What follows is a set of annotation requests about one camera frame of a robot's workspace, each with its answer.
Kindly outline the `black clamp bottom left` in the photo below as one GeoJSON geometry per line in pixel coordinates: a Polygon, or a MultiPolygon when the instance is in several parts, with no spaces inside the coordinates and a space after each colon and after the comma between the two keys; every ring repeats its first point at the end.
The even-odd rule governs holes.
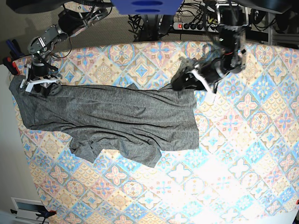
{"type": "Polygon", "coordinates": [[[57,214],[56,211],[29,211],[29,210],[10,210],[12,214],[16,215],[16,218],[28,221],[46,221],[49,217],[57,214]]]}

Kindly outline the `red black clamp left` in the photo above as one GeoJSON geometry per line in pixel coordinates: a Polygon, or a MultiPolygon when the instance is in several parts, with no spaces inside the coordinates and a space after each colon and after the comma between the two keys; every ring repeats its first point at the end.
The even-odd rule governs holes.
{"type": "Polygon", "coordinates": [[[12,60],[11,57],[4,57],[2,59],[3,64],[7,67],[7,69],[10,71],[12,75],[19,75],[20,71],[18,70],[18,67],[16,63],[12,60]]]}

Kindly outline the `grey t-shirt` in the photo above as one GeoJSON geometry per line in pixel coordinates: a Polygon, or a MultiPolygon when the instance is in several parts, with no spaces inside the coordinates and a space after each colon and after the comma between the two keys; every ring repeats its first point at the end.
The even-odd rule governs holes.
{"type": "Polygon", "coordinates": [[[70,135],[71,152],[89,162],[103,149],[114,149],[127,159],[154,167],[162,151],[199,147],[192,89],[54,85],[44,97],[22,89],[22,79],[14,77],[9,90],[24,126],[70,135]]]}

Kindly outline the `white power strip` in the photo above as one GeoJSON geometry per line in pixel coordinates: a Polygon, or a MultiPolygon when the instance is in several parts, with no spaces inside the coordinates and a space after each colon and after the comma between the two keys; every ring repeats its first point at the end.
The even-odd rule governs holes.
{"type": "MultiPolygon", "coordinates": [[[[206,25],[209,32],[218,33],[216,24],[207,24],[206,25]]],[[[174,30],[184,30],[184,31],[205,31],[203,22],[200,23],[187,23],[187,22],[174,22],[174,30]]]]}

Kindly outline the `patterned tile tablecloth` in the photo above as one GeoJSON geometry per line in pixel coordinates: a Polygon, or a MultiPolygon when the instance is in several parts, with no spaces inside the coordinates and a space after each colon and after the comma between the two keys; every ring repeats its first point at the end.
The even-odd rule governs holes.
{"type": "Polygon", "coordinates": [[[71,137],[28,130],[16,114],[51,224],[243,224],[298,211],[299,52],[248,44],[246,69],[196,92],[199,148],[162,152],[154,168],[103,150],[94,163],[71,137]]]}

